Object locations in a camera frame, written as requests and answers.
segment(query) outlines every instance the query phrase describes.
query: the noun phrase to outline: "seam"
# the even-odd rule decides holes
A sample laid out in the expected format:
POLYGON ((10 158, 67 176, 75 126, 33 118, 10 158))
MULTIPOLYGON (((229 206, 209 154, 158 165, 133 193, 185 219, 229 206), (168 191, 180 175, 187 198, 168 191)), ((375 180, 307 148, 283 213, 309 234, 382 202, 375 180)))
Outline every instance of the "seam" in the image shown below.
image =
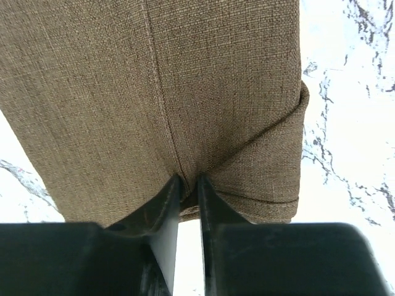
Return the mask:
POLYGON ((235 149, 236 152, 233 152, 232 154, 228 155, 226 158, 224 158, 217 166, 209 169, 206 173, 207 174, 212 174, 215 172, 217 169, 219 169, 221 166, 227 164, 230 162, 233 158, 235 158, 237 155, 240 153, 243 153, 245 149, 247 149, 249 146, 255 144, 259 139, 264 137, 266 133, 268 133, 271 130, 274 130, 275 128, 278 128, 283 123, 287 123, 291 117, 294 117, 295 114, 298 114, 299 116, 302 116, 302 121, 304 121, 304 114, 306 112, 306 108, 309 104, 309 90, 307 89, 307 86, 304 84, 304 82, 301 82, 301 91, 299 95, 299 103, 297 106, 295 106, 290 112, 288 112, 284 117, 280 118, 277 122, 274 124, 268 126, 267 128, 263 129, 261 132, 253 135, 250 140, 246 141, 244 144, 239 146, 237 149, 235 149))
POLYGON ((289 218, 289 219, 287 218, 287 219, 267 220, 267 219, 262 219, 261 216, 255 216, 255 215, 247 214, 247 213, 241 212, 241 211, 239 211, 238 213, 241 216, 247 217, 246 219, 248 221, 251 220, 251 219, 254 219, 256 221, 260 221, 260 222, 264 222, 264 223, 286 223, 286 224, 288 224, 289 223, 288 221, 290 221, 293 218, 292 217, 292 218, 289 218))
POLYGON ((189 192, 189 185, 188 185, 188 182, 186 180, 185 172, 184 172, 184 170, 183 170, 183 168, 181 166, 180 155, 179 155, 179 153, 177 151, 177 148, 176 148, 176 145, 175 145, 173 131, 171 129, 170 122, 168 120, 168 115, 167 115, 165 101, 164 101, 164 95, 163 95, 163 89, 162 89, 162 82, 161 82, 160 74, 159 74, 159 65, 158 65, 157 56, 156 56, 156 52, 155 52, 154 36, 152 34, 151 20, 149 18, 149 13, 148 13, 147 6, 148 6, 147 5, 147 0, 141 0, 141 10, 143 11, 144 22, 145 22, 145 25, 146 25, 146 32, 147 32, 147 37, 148 37, 149 51, 151 53, 152 70, 154 72, 155 85, 156 85, 156 88, 157 88, 157 94, 158 94, 158 98, 159 98, 160 112, 162 113, 162 116, 165 118, 166 128, 168 129, 168 131, 170 133, 171 145, 173 147, 173 150, 174 150, 174 153, 175 153, 175 156, 176 156, 177 165, 178 165, 178 168, 181 171, 183 179, 185 180, 184 183, 185 183, 186 191, 189 192))
POLYGON ((252 200, 254 202, 258 202, 260 204, 265 204, 265 205, 287 205, 287 204, 291 204, 293 202, 297 202, 299 200, 299 197, 298 197, 296 199, 289 200, 287 202, 271 202, 268 200, 255 199, 253 197, 245 197, 245 196, 241 196, 241 195, 234 194, 234 193, 229 193, 229 192, 222 191, 222 190, 216 190, 216 193, 223 194, 223 195, 230 195, 230 196, 238 197, 238 198, 244 199, 244 200, 252 200))

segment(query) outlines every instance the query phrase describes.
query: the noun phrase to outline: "white marble surface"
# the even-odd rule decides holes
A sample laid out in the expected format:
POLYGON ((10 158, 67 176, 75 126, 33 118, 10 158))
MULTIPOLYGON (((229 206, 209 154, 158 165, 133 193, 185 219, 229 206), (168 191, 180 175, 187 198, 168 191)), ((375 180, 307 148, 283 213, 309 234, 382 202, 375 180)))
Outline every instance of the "white marble surface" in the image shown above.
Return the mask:
MULTIPOLYGON (((393 0, 301 0, 311 99, 293 222, 356 225, 395 295, 393 10, 393 0)), ((0 139, 0 223, 63 221, 1 113, 0 139)), ((175 295, 204 295, 197 220, 180 225, 175 295)))

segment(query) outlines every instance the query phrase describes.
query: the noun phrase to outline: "tweed fabric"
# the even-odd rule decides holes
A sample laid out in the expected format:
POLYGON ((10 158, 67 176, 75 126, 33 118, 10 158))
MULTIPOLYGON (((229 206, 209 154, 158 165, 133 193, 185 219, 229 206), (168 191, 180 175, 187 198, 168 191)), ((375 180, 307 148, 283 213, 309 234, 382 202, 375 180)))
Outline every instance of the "tweed fabric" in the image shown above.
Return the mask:
POLYGON ((296 213, 298 0, 4 0, 0 109, 67 221, 103 226, 205 172, 253 222, 296 213))

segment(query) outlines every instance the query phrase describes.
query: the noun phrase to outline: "brown woven fabric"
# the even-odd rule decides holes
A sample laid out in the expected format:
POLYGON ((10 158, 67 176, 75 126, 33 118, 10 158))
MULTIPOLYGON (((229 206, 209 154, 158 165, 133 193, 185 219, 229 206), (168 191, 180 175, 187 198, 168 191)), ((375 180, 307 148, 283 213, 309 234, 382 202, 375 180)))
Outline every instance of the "brown woven fabric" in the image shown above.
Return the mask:
POLYGON ((0 108, 67 221, 202 172, 251 221, 296 213, 298 0, 4 0, 0 47, 0 108))

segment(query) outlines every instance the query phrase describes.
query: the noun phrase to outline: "brown trousers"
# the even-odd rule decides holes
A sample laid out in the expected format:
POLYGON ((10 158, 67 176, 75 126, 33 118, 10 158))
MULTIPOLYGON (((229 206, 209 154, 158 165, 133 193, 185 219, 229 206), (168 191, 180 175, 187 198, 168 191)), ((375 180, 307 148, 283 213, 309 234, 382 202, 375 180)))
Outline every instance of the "brown trousers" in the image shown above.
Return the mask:
POLYGON ((178 173, 248 220, 296 213, 298 0, 3 0, 0 109, 67 221, 107 226, 178 173))

